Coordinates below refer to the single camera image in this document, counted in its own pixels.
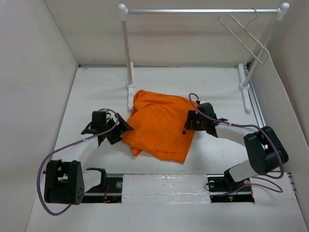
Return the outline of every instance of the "white arm segment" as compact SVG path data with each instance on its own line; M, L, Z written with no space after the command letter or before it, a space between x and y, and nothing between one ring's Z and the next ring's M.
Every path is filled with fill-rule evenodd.
M256 128L231 127L230 125L223 123L220 123L215 128L218 138L228 139L243 146L245 146L243 137L245 137L246 134L251 134L257 131Z
M245 146L244 137L257 131L256 128L231 127L227 124L219 124L215 127L218 138L228 139ZM248 177L258 175L251 167L249 160L246 160L229 170L230 175L235 182L242 181Z
M89 134L82 135L82 139L85 137L89 137ZM61 160L63 162L72 162L76 160L81 163L83 173L87 169L84 167L84 164L87 158L92 154L92 152L98 148L98 138L92 138L89 140L85 140L85 142L77 144L73 146L66 155L64 155Z
M101 172L97 170L86 170L83 173L84 179L84 192L87 192L93 186L101 183Z
M248 159L232 167L230 170L228 170L228 172L235 182L239 182L248 177L258 175L258 173L256 173L251 167Z

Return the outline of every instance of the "clothing rack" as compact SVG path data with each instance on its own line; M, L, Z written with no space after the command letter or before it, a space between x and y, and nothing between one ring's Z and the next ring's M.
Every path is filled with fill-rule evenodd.
M125 54L126 54L126 68L127 68L127 84L126 87L128 89L128 110L133 109L133 98L134 98L134 70L133 70L133 62L130 58L129 52L129 44L128 44L128 35L126 28L126 20L128 15L187 15L187 14L206 14L206 15L238 15L238 14L251 14L251 15L277 15L276 20L273 22L272 27L270 28L268 35L263 44L266 47L276 30L279 22L283 19L286 11L289 9L290 5L288 3L283 3L280 8L277 9L170 9L170 10L132 10L127 9L124 4L119 4L119 13L120 20L122 24L122 35L124 39L125 45ZM243 64L238 65L239 72L239 89L242 94L244 109L246 113L250 113L251 104L249 99L248 89L250 87L250 79L252 74L254 73L258 60L262 58L264 54L264 49L261 49L256 56L258 59L255 59L253 63L250 65L249 72L246 75L244 72Z

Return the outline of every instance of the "cable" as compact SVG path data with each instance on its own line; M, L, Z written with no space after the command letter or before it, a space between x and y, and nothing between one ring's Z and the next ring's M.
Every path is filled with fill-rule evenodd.
M110 184L110 183L108 183L107 189L106 189L106 191L105 191L105 193L104 193L103 203L104 203L104 202L105 202L105 200L107 199L106 194L108 193L108 190L110 189L110 186L111 186L111 184Z
M57 150L55 150L55 151L49 153L49 154L43 159L43 161L42 161L42 163L41 163L41 165L40 165L40 167L39 167L39 171L38 171L38 175L37 175L37 192L38 192L38 196L39 196L39 199L40 199L40 202L41 202L43 208L44 208L45 211L46 211L47 213L49 213L50 215L59 216L59 215L63 214L64 212L66 212L66 211L71 207L71 205L68 205L64 210L62 210L62 211L60 211L60 212L58 212L58 213L52 212L52 211L47 207L47 205L46 205L46 203L45 203L45 201L44 201L44 199L43 199L43 196L42 196L42 193L41 193L41 186L40 186L41 174L42 174L43 167L44 167L45 163L47 162L47 160L48 160L53 154L55 154L55 153L57 153L57 152L59 152L59 151L62 151L62 150L64 150L64 149L68 148L68 147L71 147L71 146L80 144L80 143L82 143L82 142L85 142L85 140L92 139L92 138L95 138L95 137L98 137L98 136L101 136L101 135L104 135L104 134L107 134L107 133L111 132L111 131L116 127L116 125L117 125L117 123L118 123L118 115L116 114L116 112L115 112L114 110L111 110L111 109L100 109L99 111L103 111L103 110L106 110L107 112L110 111L110 112L114 113L114 115L115 115L115 117L116 117L116 123L115 123L110 129L108 129L108 130L106 130L106 131L104 131L104 132L102 132L102 133L89 136L89 137L87 137L87 138L85 138L85 139L81 139L81 140L79 140L79 141L76 141L76 142L71 143L71 144L69 144L69 145L66 145L66 146L64 146L64 147L61 147L61 148L59 148L59 149L57 149Z
M241 186L240 188L238 188L238 189L236 189L236 190L234 190L232 192L227 192L227 193L224 193L224 194L220 194L218 196L219 197L228 196L228 195L230 195L230 194L232 194L234 192L239 192L243 188L250 187L250 186L259 186L259 187L263 187L263 188L266 188L268 190L271 190L271 191L274 191L274 192L277 192L277 193L283 193L283 189L279 185L277 185L275 182L272 182L270 180L267 180L267 179L264 179L264 178L261 178L261 177L257 177L257 176L253 176L252 178L267 181L267 182L273 184L274 186L276 186L279 190L273 189L273 188L270 188L270 187L267 187L267 186L261 185L261 184L249 183L249 184L245 184L244 186Z
M246 128L246 127L253 127L253 128L256 128L258 129L262 134L263 136L267 139L267 141L269 142L271 148L274 150L275 154L276 154L276 157L278 159L278 162L279 162L279 167L280 167L280 175L279 176L271 176L271 175L265 175L269 178L272 178L272 179L281 179L284 175L284 167L283 167L283 163L282 163L282 160L280 158L280 155L274 145L274 143L271 141L271 139L269 138L269 136L261 129L259 128L258 126L256 125L253 125L253 124L249 124L249 125L240 125L240 124L235 124L235 123L230 123L230 122L226 122L226 121L222 121L222 120L218 120L218 119L214 119L212 117L209 117L207 115L205 115L203 112L201 112L193 103L192 99L191 99L191 96L194 95L195 97L197 97L197 99L199 99L198 95L195 94L195 93L190 93L189 94L189 100L190 100L190 103L191 105L194 107L194 109L199 113L201 114L202 116L204 116L205 118L207 118L208 120L211 120L211 121L214 121L214 122L217 122L217 123L223 123L223 124L227 124L227 125L230 125L230 126L234 126L234 127L239 127L239 128Z
M112 117L112 115L110 113L106 113L106 114L109 115L109 117L107 117L106 120L110 119Z
M206 189L207 191L209 191L209 189L206 188L207 185L209 185L209 183L206 183L206 184L204 185L204 189Z

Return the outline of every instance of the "white plastic cover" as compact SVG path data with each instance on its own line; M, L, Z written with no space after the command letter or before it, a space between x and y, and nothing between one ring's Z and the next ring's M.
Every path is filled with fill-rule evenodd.
M124 175L122 203L210 203L206 174Z
M223 123L216 126L216 132L217 132L218 138L228 139L230 141L241 144L243 146L245 146L243 137L245 137L249 133L254 133L256 131L257 131L256 128L231 127Z

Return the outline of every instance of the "white wall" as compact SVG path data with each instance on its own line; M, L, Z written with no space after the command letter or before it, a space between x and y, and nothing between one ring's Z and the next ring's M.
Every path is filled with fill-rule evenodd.
M0 231L20 232L77 62L43 0L0 0Z
M273 60L309 144L309 1L298 0L290 24L273 45Z
M118 4L130 9L276 8L280 0L45 0L81 64L125 64ZM254 15L237 15L246 25ZM246 63L249 54L214 15L130 15L132 61L137 65L224 65ZM259 15L249 30L260 37L271 16ZM235 29L250 48L255 44Z
M252 81L265 122L274 129L289 155L285 171L292 173L297 199L309 228L309 147L306 139L271 59L257 67Z

